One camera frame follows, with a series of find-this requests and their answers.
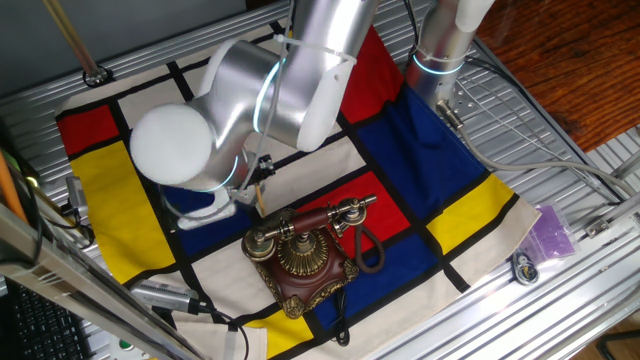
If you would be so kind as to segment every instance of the yellow rectangle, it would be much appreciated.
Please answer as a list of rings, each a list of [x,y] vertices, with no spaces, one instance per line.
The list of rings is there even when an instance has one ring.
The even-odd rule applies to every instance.
[[[447,207],[427,229],[446,254],[495,219],[512,196],[513,190],[492,174]]]
[[[109,270],[124,283],[175,262],[127,149],[117,142],[71,161]]]
[[[304,318],[289,319],[282,310],[266,319],[251,321],[246,326],[256,329],[267,328],[267,359],[313,339]]]

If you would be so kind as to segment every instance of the mondrian-pattern cloth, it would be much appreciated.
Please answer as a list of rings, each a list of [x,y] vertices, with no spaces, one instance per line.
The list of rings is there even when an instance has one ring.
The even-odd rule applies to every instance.
[[[265,27],[245,39],[269,34]],[[276,47],[268,41],[262,46]],[[255,208],[181,231],[156,187],[133,166],[130,129],[152,107],[193,98],[213,53],[172,62],[144,76],[71,98],[57,115],[89,218],[115,278],[189,286],[249,327],[267,328],[267,355],[353,359],[425,321],[505,261],[538,213],[480,164],[407,86],[373,28],[358,55],[336,126],[322,147],[302,153],[268,140],[276,174],[265,181],[267,212],[304,211],[346,197],[376,194],[365,225],[382,241],[384,268],[346,286],[351,344],[330,341],[336,310],[325,301],[288,319],[244,257],[240,239],[260,220]],[[259,135],[246,147],[255,150]],[[208,194],[167,189],[183,212],[211,203]],[[354,257],[354,231],[339,239]],[[364,258],[377,262],[363,236]],[[207,316],[174,315],[210,322]]]

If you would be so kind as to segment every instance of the keyboard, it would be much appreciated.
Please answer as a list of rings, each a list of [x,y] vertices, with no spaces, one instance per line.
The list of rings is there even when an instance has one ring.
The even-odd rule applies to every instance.
[[[0,329],[3,338],[0,342],[14,344],[13,358],[89,359],[79,317],[9,279],[7,291],[8,294],[0,302],[0,312],[3,314],[0,324],[3,326]]]

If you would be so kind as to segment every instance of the blue rectangle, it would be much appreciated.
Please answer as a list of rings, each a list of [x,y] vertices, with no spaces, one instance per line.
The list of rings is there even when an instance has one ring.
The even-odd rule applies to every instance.
[[[420,219],[486,170],[409,87],[358,136]]]
[[[199,193],[178,188],[165,189],[167,200],[180,212],[187,213],[207,207],[213,203],[211,194]],[[193,256],[206,248],[228,239],[234,234],[248,231],[251,227],[249,215],[240,207],[230,218],[216,221],[192,230],[177,232],[187,256]]]
[[[345,286],[347,319],[408,281],[424,274],[438,262],[436,256],[417,234],[391,246],[386,250],[385,255],[386,261],[382,270],[375,274],[360,271],[356,280]],[[377,261],[377,257],[370,259],[367,265],[373,266]],[[337,319],[337,312],[331,300],[321,302],[314,311],[325,329],[331,328]]]

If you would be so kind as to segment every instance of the metal bracket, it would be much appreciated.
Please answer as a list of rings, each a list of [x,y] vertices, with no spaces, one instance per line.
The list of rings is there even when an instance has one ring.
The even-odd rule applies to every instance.
[[[591,223],[585,228],[590,238],[595,237],[601,232],[613,227],[616,223],[631,218],[636,224],[640,225],[640,193],[637,193],[625,200],[622,204],[614,207],[605,213],[596,222]]]
[[[603,232],[605,230],[608,230],[608,229],[609,229],[609,223],[607,222],[607,220],[600,219],[600,220],[596,221],[595,223],[587,226],[587,228],[585,230],[587,231],[587,234],[589,235],[589,237],[593,238],[596,235],[598,235],[601,232]]]

